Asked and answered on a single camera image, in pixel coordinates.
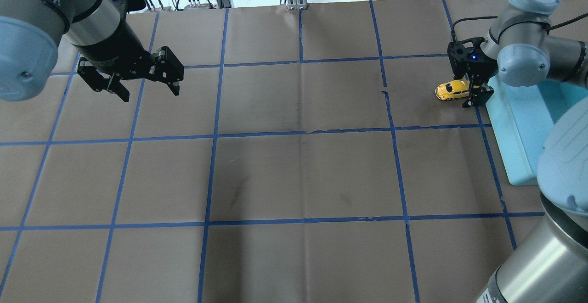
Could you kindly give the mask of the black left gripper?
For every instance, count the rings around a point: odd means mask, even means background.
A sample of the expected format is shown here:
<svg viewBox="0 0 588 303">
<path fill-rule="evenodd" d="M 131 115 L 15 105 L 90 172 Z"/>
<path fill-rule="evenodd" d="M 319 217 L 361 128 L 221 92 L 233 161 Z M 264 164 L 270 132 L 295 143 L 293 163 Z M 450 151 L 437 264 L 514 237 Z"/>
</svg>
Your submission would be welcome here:
<svg viewBox="0 0 588 303">
<path fill-rule="evenodd" d="M 180 94 L 184 65 L 168 46 L 151 53 L 136 37 L 112 37 L 79 50 L 76 72 L 93 91 L 108 91 L 129 102 L 122 81 L 147 79 L 167 85 L 174 96 Z"/>
</svg>

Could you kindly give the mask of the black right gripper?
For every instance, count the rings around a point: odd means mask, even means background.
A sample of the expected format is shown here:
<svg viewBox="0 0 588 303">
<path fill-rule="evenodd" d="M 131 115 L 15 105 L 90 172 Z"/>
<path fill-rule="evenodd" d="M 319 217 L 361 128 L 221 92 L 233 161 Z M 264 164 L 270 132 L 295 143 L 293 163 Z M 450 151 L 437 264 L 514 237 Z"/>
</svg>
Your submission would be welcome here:
<svg viewBox="0 0 588 303">
<path fill-rule="evenodd" d="M 475 86 L 469 92 L 462 108 L 485 107 L 493 96 L 494 89 L 485 84 L 498 73 L 497 61 L 487 56 L 481 46 L 485 38 L 468 38 L 463 41 L 450 41 L 447 54 L 453 71 L 453 79 L 468 77 Z"/>
</svg>

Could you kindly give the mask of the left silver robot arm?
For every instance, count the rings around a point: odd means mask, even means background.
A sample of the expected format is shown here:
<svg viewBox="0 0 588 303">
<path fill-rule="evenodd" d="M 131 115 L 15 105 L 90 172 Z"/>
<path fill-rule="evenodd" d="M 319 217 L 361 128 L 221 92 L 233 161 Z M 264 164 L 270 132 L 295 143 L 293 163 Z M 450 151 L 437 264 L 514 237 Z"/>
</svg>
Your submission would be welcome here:
<svg viewBox="0 0 588 303">
<path fill-rule="evenodd" d="M 143 0 L 1 0 L 1 98 L 40 94 L 57 64 L 62 37 L 80 52 L 77 74 L 93 91 L 130 92 L 122 81 L 148 79 L 179 95 L 184 66 L 168 46 L 145 50 L 126 22 Z"/>
</svg>

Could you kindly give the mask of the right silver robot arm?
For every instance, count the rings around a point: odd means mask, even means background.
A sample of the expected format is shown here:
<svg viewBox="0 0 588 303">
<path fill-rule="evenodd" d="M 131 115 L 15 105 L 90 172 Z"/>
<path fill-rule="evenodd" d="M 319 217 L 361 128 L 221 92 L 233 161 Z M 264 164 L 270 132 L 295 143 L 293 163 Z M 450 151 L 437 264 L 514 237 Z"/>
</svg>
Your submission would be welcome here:
<svg viewBox="0 0 588 303">
<path fill-rule="evenodd" d="M 447 53 L 485 106 L 509 182 L 538 185 L 544 215 L 477 303 L 587 301 L 587 44 L 552 36 L 561 0 L 509 0 L 485 37 Z"/>
</svg>

